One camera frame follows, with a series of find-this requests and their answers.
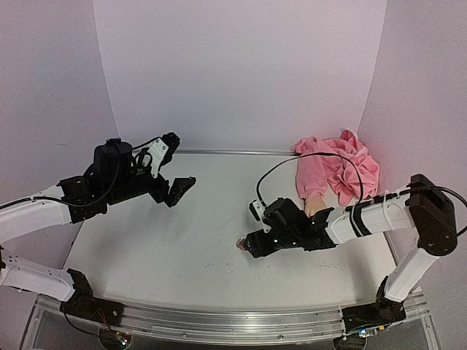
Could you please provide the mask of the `pink zip hoodie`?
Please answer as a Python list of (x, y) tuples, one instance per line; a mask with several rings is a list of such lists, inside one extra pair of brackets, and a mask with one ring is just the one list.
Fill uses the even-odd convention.
[(296, 189), (304, 201), (323, 197), (332, 189), (339, 205), (346, 206), (354, 198), (372, 198), (378, 193), (380, 166), (351, 131), (343, 131), (337, 139), (301, 139), (292, 151), (301, 156)]

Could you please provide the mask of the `pink nail polish bottle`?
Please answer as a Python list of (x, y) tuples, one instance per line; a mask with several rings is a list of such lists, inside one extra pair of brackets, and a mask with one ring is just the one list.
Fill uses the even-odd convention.
[(242, 251), (249, 251), (250, 250), (250, 242), (246, 238), (240, 238), (236, 242), (236, 246)]

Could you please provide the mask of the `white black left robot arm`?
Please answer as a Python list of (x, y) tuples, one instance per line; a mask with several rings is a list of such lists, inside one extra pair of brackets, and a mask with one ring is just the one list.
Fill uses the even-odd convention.
[[(137, 147), (119, 138), (94, 149), (93, 162), (80, 176), (63, 179), (35, 195), (1, 205), (1, 242), (45, 228), (77, 224), (106, 214), (109, 206), (150, 195), (156, 203), (176, 206), (196, 183), (192, 176), (165, 179), (160, 169), (180, 146), (173, 132)], [(66, 316), (118, 326), (122, 303), (96, 297), (84, 273), (55, 269), (1, 250), (1, 284), (60, 301)]]

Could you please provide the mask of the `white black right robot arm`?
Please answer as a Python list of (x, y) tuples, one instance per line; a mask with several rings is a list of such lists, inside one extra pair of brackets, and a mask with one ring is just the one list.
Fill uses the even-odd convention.
[(357, 238), (414, 228), (418, 239), (395, 270), (384, 277), (376, 300), (341, 312), (346, 334), (366, 333), (405, 320), (404, 301), (409, 293), (435, 261), (456, 249), (465, 231), (456, 228), (455, 207), (450, 200), (455, 194), (416, 174), (401, 190), (345, 208), (323, 209), (312, 217), (289, 198), (278, 198), (268, 206), (253, 201), (250, 211), (262, 228), (239, 240), (237, 246), (259, 258), (283, 249), (333, 249)]

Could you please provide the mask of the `mannequin hand with long nails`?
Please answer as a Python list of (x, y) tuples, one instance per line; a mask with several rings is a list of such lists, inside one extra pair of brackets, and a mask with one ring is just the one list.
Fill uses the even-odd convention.
[(317, 212), (326, 209), (327, 206), (321, 195), (305, 200), (304, 212), (308, 217), (313, 217)]

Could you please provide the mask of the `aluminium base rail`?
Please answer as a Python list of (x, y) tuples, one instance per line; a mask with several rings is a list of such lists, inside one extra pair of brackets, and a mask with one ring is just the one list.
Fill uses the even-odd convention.
[(367, 339), (393, 335), (397, 330), (402, 331), (405, 340), (411, 340), (414, 333), (407, 327), (411, 322), (420, 321), (422, 345), (427, 349), (440, 347), (421, 289), (404, 301), (403, 313), (378, 325), (370, 323), (360, 306), (260, 311), (185, 310), (122, 304), (98, 298), (64, 303), (39, 296), (28, 321), (23, 347), (32, 345), (45, 312), (96, 325), (107, 332), (229, 346), (298, 344), (334, 338), (348, 341), (351, 337)]

